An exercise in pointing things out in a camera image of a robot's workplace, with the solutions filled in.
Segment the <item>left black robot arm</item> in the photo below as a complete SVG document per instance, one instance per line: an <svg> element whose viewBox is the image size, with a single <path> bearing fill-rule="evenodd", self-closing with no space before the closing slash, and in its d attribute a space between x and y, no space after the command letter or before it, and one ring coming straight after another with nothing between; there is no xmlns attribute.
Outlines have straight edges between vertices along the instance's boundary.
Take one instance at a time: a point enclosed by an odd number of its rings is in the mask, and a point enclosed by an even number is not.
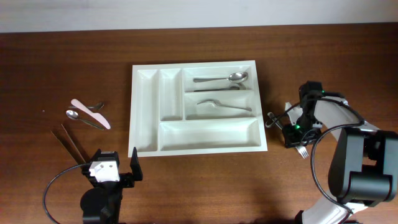
<svg viewBox="0 0 398 224"><path fill-rule="evenodd" d="M136 182L143 180L136 149L132 152L130 172L120 173L119 165L116 151L98 149L82 167L81 173L93 186L80 200L83 223L119 222L123 190L133 188Z"/></svg>

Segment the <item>pink plastic knife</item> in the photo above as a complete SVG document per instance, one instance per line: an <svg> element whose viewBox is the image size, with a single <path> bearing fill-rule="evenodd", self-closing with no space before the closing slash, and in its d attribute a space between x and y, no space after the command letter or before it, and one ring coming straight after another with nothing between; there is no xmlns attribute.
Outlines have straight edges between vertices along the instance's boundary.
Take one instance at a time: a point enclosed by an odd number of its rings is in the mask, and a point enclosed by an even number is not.
<svg viewBox="0 0 398 224"><path fill-rule="evenodd" d="M78 99L72 99L71 104L77 107L79 110L84 111L86 114L90 115L92 118L101 123L106 129L111 129L108 120L100 113L92 112L88 107L81 103Z"/></svg>

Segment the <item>steel spoon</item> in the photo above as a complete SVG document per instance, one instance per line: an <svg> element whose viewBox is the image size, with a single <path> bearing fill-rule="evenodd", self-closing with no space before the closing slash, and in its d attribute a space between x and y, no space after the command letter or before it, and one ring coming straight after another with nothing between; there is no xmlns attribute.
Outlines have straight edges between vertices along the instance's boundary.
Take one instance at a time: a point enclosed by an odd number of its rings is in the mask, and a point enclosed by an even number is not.
<svg viewBox="0 0 398 224"><path fill-rule="evenodd" d="M195 83L201 82L210 82L210 81L217 81L217 80L228 80L231 83L242 83L248 79L248 72L236 72L230 74L226 78L194 78L193 81Z"/></svg>
<svg viewBox="0 0 398 224"><path fill-rule="evenodd" d="M194 90L194 92L205 92L205 91L229 91L229 90L245 90L246 86L241 83L232 83L228 87L224 88L211 88L211 89L202 89L202 90Z"/></svg>

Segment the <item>small steel teaspoon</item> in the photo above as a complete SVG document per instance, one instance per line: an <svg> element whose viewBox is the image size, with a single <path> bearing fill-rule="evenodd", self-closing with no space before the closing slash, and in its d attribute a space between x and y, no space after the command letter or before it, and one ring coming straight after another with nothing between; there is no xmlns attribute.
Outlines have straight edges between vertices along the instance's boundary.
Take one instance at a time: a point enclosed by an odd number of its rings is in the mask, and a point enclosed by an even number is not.
<svg viewBox="0 0 398 224"><path fill-rule="evenodd" d="M102 128L101 126L98 126L97 124L92 123L91 121L85 120L80 118L79 114L76 111L73 110L66 110L66 115L73 120L79 120L89 126L92 126L96 129L100 129L100 130L104 130L104 128Z"/></svg>

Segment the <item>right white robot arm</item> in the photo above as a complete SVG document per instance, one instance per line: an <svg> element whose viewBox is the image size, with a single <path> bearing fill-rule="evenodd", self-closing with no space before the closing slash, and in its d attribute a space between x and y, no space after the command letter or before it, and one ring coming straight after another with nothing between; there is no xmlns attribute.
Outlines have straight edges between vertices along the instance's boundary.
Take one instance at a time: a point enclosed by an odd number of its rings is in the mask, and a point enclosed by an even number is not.
<svg viewBox="0 0 398 224"><path fill-rule="evenodd" d="M282 127L285 147L312 146L310 168L322 197L301 210L296 223L344 223L356 212L390 202L397 193L397 133L369 124L340 93L326 92L320 82L299 88L300 101L285 104L290 122ZM328 190L315 171L320 141L337 140L328 171Z"/></svg>

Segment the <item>metal chopstick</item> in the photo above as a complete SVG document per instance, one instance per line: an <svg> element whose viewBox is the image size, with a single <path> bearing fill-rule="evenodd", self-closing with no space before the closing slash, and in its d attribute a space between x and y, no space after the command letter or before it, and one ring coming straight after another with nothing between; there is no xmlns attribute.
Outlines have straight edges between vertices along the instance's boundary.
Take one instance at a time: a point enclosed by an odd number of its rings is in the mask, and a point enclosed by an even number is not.
<svg viewBox="0 0 398 224"><path fill-rule="evenodd" d="M50 131L55 139L62 145L62 147L68 152L68 154L72 157L72 159L77 163L81 164L81 162L77 159L77 157L72 153L71 149L67 147L67 145L60 139L53 131Z"/></svg>
<svg viewBox="0 0 398 224"><path fill-rule="evenodd" d="M75 151L76 151L76 154L80 157L80 159L81 159L81 161L82 161L83 163L86 163L85 157L81 154L79 148L78 148L77 145L75 144L75 142L74 142L72 136L69 134L67 128L66 128L63 124L61 124L61 127L62 127L63 130L66 132L66 135L68 136L68 138L69 138L69 140L70 140L72 146L74 147L74 149L75 149Z"/></svg>

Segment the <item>steel fork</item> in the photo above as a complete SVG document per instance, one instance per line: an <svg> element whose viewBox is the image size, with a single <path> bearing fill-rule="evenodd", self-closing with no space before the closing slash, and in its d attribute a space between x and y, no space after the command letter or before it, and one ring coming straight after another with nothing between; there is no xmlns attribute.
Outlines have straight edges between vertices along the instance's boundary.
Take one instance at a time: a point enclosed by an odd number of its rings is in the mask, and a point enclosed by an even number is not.
<svg viewBox="0 0 398 224"><path fill-rule="evenodd" d="M218 107L233 108L233 109L245 110L245 111L250 111L250 112L252 111L252 108L243 108L243 107L238 107L238 106L226 105L226 104L221 103L218 100L212 100L212 99L203 100L203 101L198 102L197 104L200 105L200 104L204 104L204 103L211 103L214 106L218 106Z"/></svg>
<svg viewBox="0 0 398 224"><path fill-rule="evenodd" d="M272 112L268 112L267 115L268 115L268 117L270 117L270 119L271 119L272 121L275 121L275 120L276 120L276 116L275 116ZM275 122L275 125L276 125L279 129L282 129L282 128L283 128L283 125L280 123L280 121L276 121L276 122ZM296 148L297 152L298 152L304 159L306 159L306 158L308 157L308 151L307 151L307 149L305 148L305 146L296 146L295 148Z"/></svg>
<svg viewBox="0 0 398 224"><path fill-rule="evenodd" d="M103 102L99 102L94 106L88 106L90 110L100 110L104 106ZM70 109L76 109L76 106L69 106Z"/></svg>

